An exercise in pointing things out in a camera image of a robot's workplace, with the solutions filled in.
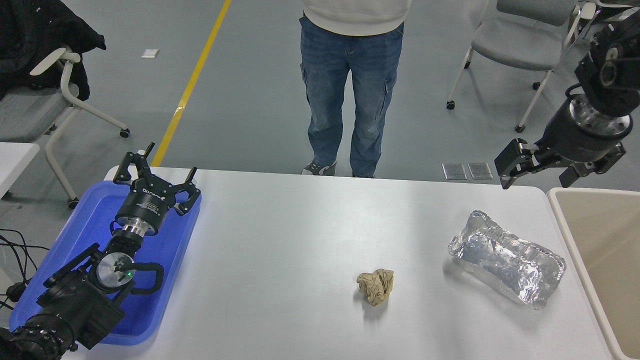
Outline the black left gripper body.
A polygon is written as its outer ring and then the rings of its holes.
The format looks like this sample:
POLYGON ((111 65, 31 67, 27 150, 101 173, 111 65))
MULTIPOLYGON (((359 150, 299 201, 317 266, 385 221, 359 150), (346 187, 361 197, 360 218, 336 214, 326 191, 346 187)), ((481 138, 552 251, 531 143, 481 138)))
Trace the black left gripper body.
POLYGON ((130 186, 129 194, 115 215, 115 221, 122 227, 144 228, 145 236, 155 236, 169 209, 176 204, 170 185, 151 187, 130 186))

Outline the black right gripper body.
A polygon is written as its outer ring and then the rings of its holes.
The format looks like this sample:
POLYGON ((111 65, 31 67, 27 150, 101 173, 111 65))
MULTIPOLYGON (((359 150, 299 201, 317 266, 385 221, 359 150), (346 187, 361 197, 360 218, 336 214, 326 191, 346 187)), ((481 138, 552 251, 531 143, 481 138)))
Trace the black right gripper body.
POLYGON ((539 162, 591 162, 601 159, 628 135, 628 116, 582 126, 570 114, 555 114, 535 142, 539 162))

